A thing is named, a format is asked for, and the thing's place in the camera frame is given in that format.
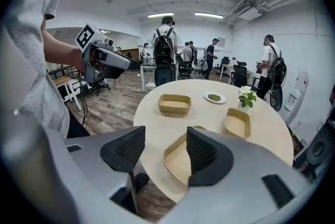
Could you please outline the person's left forearm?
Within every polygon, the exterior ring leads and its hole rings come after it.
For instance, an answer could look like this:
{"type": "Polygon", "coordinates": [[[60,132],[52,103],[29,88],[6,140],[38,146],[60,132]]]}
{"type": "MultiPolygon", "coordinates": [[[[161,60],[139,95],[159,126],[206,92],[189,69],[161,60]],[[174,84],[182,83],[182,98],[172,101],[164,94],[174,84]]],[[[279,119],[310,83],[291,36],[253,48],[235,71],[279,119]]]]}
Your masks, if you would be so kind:
{"type": "Polygon", "coordinates": [[[44,15],[41,24],[41,35],[43,39],[43,51],[46,62],[74,66],[80,72],[84,72],[85,66],[82,54],[78,47],[64,43],[54,38],[46,31],[46,21],[49,15],[44,15]]]}

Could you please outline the person's left hand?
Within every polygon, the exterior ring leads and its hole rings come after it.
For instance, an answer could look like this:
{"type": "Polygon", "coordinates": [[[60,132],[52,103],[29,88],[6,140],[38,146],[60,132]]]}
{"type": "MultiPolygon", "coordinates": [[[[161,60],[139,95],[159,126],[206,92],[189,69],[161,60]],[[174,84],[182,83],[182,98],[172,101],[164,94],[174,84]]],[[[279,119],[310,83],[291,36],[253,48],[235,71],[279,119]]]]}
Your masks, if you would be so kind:
{"type": "Polygon", "coordinates": [[[101,52],[96,49],[90,49],[89,63],[90,66],[97,66],[100,64],[101,52]]]}

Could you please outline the person's grey t-shirt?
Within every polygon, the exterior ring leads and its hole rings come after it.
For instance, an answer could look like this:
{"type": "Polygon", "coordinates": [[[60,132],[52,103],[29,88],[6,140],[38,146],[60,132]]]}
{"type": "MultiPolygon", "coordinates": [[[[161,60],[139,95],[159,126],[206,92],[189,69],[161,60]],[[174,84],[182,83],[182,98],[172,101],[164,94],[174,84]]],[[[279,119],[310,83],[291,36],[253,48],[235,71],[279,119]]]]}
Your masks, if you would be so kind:
{"type": "Polygon", "coordinates": [[[66,138],[69,111],[47,73],[41,33],[44,17],[55,15],[58,1],[12,0],[0,27],[1,39],[9,45],[0,46],[0,56],[13,55],[19,64],[12,108],[66,138]]]}

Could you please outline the white box appliance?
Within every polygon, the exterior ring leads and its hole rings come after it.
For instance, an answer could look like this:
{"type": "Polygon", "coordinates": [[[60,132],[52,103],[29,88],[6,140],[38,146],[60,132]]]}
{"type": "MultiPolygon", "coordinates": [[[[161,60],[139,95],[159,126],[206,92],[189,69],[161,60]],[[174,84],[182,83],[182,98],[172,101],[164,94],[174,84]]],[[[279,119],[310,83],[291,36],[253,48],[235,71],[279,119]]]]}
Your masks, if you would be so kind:
{"type": "Polygon", "coordinates": [[[153,89],[156,88],[156,85],[154,82],[149,82],[144,86],[144,91],[147,94],[149,94],[153,89]]]}

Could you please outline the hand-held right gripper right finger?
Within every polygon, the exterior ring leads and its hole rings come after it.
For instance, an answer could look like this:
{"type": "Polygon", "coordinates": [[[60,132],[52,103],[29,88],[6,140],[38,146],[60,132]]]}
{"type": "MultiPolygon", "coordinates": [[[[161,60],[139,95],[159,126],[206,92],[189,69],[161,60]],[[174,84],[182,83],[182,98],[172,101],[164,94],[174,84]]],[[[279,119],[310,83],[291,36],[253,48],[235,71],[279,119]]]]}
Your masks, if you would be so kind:
{"type": "Polygon", "coordinates": [[[287,224],[315,186],[268,149],[189,127],[188,189],[159,224],[287,224]]]}

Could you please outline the person's black trousers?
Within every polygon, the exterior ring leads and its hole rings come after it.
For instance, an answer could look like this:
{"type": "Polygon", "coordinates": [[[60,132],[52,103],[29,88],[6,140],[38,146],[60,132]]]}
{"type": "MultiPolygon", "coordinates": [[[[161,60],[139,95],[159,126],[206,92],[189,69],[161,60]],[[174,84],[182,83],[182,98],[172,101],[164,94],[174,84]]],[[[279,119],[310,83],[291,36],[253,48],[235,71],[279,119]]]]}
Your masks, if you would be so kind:
{"type": "Polygon", "coordinates": [[[82,124],[74,117],[74,115],[69,111],[70,124],[67,139],[89,137],[89,132],[82,126],[82,124]]]}

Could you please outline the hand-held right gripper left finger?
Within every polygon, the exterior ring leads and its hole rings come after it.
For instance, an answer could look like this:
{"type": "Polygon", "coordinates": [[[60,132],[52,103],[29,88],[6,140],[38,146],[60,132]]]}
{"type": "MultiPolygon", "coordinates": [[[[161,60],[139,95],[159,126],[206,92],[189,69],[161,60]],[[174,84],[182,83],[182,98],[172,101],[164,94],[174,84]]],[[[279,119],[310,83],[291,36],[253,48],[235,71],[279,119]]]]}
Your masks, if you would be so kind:
{"type": "Polygon", "coordinates": [[[134,168],[144,150],[146,129],[131,127],[103,135],[66,139],[79,170],[111,204],[115,224],[140,224],[134,168]]]}

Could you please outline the white-framed desk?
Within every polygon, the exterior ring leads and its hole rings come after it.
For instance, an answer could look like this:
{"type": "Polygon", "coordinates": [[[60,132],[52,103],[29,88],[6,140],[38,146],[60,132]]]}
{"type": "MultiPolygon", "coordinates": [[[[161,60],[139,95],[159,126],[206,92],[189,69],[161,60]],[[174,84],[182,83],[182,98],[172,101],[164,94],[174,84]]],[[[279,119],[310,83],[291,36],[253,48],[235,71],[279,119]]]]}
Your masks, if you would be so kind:
{"type": "MultiPolygon", "coordinates": [[[[154,69],[156,66],[154,64],[141,64],[140,65],[140,76],[141,76],[141,85],[142,85],[142,91],[146,91],[146,84],[144,80],[144,69],[154,69]]],[[[177,63],[175,65],[175,80],[178,80],[178,68],[179,64],[177,63]]]]}
{"type": "MultiPolygon", "coordinates": [[[[228,74],[229,75],[229,81],[228,84],[232,84],[232,78],[231,78],[231,73],[234,71],[233,66],[231,65],[227,65],[227,64],[223,64],[221,67],[221,71],[220,71],[220,80],[222,79],[222,76],[224,74],[228,74]]],[[[254,78],[255,73],[252,71],[247,70],[247,83],[248,85],[252,84],[253,78],[254,78]]]]}

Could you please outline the black office chair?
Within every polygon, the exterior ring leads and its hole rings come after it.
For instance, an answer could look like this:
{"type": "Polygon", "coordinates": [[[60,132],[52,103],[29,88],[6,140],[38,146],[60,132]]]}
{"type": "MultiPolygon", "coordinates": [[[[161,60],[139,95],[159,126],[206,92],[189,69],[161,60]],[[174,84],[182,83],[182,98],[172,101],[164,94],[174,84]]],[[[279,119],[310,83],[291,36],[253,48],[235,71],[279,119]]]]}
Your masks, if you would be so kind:
{"type": "Polygon", "coordinates": [[[105,88],[108,89],[109,91],[111,90],[106,79],[100,79],[93,83],[89,83],[88,85],[90,87],[88,91],[90,93],[95,93],[97,96],[99,96],[100,92],[105,88]]]}
{"type": "Polygon", "coordinates": [[[217,64],[217,66],[215,67],[215,71],[216,73],[220,73],[221,72],[221,69],[222,71],[226,71],[227,70],[227,67],[224,67],[223,65],[228,65],[230,62],[229,60],[229,57],[223,57],[221,59],[221,63],[220,64],[217,64]]]}
{"type": "Polygon", "coordinates": [[[255,73],[247,70],[245,62],[237,61],[237,65],[233,66],[234,71],[230,75],[230,84],[236,87],[253,86],[255,73]]]}
{"type": "Polygon", "coordinates": [[[176,55],[176,61],[178,63],[178,79],[192,79],[191,74],[194,71],[190,62],[184,62],[181,55],[176,55]]]}

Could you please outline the ceiling tube light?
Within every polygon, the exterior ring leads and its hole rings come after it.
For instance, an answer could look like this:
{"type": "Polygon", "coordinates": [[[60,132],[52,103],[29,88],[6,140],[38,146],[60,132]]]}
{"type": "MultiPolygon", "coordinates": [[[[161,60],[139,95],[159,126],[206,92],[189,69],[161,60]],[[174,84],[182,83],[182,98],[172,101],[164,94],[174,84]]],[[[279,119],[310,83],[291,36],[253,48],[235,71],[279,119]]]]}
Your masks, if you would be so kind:
{"type": "Polygon", "coordinates": [[[158,18],[158,17],[165,17],[165,16],[174,16],[174,13],[170,12],[170,13],[151,14],[151,15],[148,15],[147,17],[148,18],[158,18]]]}
{"type": "Polygon", "coordinates": [[[195,16],[210,17],[210,18],[216,18],[216,19],[223,19],[222,15],[215,15],[215,14],[209,14],[209,13],[200,13],[200,12],[196,12],[195,16]]]}

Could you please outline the white plate of green peas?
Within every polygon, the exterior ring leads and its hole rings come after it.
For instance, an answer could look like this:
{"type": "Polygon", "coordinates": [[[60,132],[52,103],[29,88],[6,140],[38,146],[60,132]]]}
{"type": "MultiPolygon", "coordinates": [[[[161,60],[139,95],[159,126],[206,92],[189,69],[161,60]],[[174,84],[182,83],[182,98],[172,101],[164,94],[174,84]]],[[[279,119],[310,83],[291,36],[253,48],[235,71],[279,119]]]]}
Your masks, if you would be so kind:
{"type": "Polygon", "coordinates": [[[226,102],[226,98],[218,93],[207,92],[204,94],[204,98],[216,104],[224,104],[226,102]]]}

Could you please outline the white flower potted plant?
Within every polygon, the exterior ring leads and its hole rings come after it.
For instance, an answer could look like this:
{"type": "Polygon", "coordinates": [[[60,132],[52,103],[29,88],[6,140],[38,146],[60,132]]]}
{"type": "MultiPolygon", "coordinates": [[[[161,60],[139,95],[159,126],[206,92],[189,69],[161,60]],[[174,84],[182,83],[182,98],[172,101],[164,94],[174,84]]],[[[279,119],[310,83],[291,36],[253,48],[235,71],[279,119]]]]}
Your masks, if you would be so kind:
{"type": "Polygon", "coordinates": [[[251,86],[242,86],[238,91],[238,99],[237,110],[247,113],[256,102],[256,94],[251,86]]]}

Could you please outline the brown paper tray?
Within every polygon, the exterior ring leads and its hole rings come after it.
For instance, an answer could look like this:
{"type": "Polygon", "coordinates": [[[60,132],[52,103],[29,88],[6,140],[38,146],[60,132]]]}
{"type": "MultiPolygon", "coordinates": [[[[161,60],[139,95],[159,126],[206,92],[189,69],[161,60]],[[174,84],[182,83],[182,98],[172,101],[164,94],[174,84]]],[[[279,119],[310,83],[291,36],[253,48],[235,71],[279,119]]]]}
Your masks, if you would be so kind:
{"type": "Polygon", "coordinates": [[[162,162],[176,180],[187,186],[191,176],[191,161],[186,147],[187,132],[164,150],[162,162]]]}
{"type": "Polygon", "coordinates": [[[165,116],[185,116],[191,106],[191,98],[185,95],[163,94],[158,100],[159,111],[165,116]]]}
{"type": "Polygon", "coordinates": [[[240,139],[247,139],[251,135],[250,117],[248,114],[229,108],[224,121],[222,133],[240,139]]]}

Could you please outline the white ceiling air conditioner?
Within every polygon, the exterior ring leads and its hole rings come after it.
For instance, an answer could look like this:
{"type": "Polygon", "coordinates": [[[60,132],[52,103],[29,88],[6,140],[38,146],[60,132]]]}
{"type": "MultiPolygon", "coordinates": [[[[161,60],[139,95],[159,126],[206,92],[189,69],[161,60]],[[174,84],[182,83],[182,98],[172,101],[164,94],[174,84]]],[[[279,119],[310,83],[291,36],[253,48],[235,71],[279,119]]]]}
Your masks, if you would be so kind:
{"type": "Polygon", "coordinates": [[[246,21],[251,21],[262,16],[262,12],[252,7],[245,12],[241,13],[238,17],[246,21]]]}

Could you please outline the white water dispenser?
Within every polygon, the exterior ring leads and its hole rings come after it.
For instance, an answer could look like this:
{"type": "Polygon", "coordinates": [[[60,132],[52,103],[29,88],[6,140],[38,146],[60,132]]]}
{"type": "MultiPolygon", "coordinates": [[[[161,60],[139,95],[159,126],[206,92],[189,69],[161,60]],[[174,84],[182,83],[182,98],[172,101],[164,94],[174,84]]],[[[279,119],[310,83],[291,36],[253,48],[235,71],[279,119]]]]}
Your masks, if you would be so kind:
{"type": "Polygon", "coordinates": [[[295,85],[283,103],[283,120],[289,125],[295,118],[304,99],[309,83],[309,73],[305,67],[298,70],[295,85]]]}

